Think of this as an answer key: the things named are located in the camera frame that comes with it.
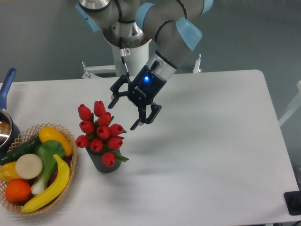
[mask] metal pot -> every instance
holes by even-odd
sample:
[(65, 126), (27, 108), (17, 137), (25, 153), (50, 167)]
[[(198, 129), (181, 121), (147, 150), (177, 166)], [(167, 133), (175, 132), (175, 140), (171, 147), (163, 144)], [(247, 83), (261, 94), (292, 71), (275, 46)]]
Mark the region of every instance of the metal pot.
[(16, 69), (10, 68), (0, 89), (0, 159), (8, 152), (9, 147), (20, 134), (19, 128), (6, 112), (7, 95), (16, 75)]

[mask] woven basket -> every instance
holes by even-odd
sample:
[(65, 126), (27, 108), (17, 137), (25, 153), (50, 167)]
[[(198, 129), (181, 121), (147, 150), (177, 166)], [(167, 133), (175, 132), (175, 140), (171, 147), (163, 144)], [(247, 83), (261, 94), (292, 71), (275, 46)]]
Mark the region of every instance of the woven basket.
[(12, 204), (9, 201), (7, 201), (4, 193), (5, 193), (5, 188), (7, 186), (7, 183), (5, 181), (1, 181), (0, 180), (0, 203), (2, 203), (2, 205), (11, 212), (14, 212), (18, 215), (21, 216), (33, 216), (33, 215), (37, 215), (40, 213), (43, 213), (49, 209), (51, 209), (52, 207), (54, 207), (62, 198), (63, 196), (66, 194), (70, 183), (73, 179), (74, 176), (74, 171), (75, 171), (75, 167), (76, 167), (76, 163), (77, 163), (77, 147), (76, 147), (76, 143), (75, 143), (75, 139), (74, 136), (71, 134), (71, 132), (69, 130), (67, 130), (65, 127), (61, 126), (61, 125), (55, 125), (55, 124), (42, 124), (42, 125), (37, 125), (37, 126), (33, 126), (31, 129), (27, 129), (25, 132), (23, 132), (22, 134), (20, 134), (18, 136), (18, 138), (15, 139), (15, 142), (12, 143), (11, 147), (9, 148), (8, 151), (12, 151), (15, 147), (19, 146), (20, 144), (26, 142), (27, 140), (30, 140), (32, 138), (34, 138), (35, 136), (38, 135), (39, 131), (45, 127), (45, 126), (49, 126), (49, 127), (53, 127), (56, 128), (57, 130), (59, 130), (61, 133), (64, 134), (64, 136), (69, 140), (69, 142), (71, 143), (72, 149), (73, 149), (73, 154), (72, 154), (72, 160), (71, 160), (71, 168), (70, 168), (70, 178), (68, 181), (67, 186), (65, 187), (65, 189), (59, 194), (58, 197), (56, 197), (49, 205), (36, 210), (34, 212), (31, 213), (22, 213), (21, 212), (21, 205), (16, 205), (16, 204)]

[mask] orange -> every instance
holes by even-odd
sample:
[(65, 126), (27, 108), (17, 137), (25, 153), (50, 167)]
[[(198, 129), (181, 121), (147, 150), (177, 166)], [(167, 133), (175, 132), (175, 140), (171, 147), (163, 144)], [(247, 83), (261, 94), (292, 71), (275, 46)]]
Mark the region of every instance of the orange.
[(23, 202), (29, 199), (32, 187), (26, 180), (14, 180), (5, 189), (5, 197), (9, 202)]

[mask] white table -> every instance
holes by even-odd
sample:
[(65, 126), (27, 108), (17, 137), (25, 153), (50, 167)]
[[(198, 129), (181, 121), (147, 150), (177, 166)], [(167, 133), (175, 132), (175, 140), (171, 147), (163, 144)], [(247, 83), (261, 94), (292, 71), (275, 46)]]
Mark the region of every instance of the white table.
[[(81, 135), (77, 107), (110, 103), (116, 78), (15, 82), (8, 113), (20, 130), (62, 124)], [(128, 131), (130, 159), (110, 174), (79, 149), (65, 198), (23, 218), (0, 208), (1, 225), (234, 226), (297, 221), (284, 192), (298, 190), (263, 74), (257, 70), (177, 74), (155, 98), (162, 110), (130, 131), (137, 108), (110, 110)]]

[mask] cucumber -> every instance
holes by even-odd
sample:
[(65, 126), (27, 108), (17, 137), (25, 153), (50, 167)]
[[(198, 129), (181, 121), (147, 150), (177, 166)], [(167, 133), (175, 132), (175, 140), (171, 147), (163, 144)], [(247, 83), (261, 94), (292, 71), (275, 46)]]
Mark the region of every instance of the cucumber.
[(0, 166), (3, 166), (6, 163), (17, 161), (22, 155), (25, 154), (32, 154), (34, 151), (34, 148), (41, 144), (41, 141), (39, 139), (39, 136), (36, 136), (33, 139), (30, 139), (23, 144), (16, 147), (14, 150), (8, 152), (1, 160), (0, 160)]

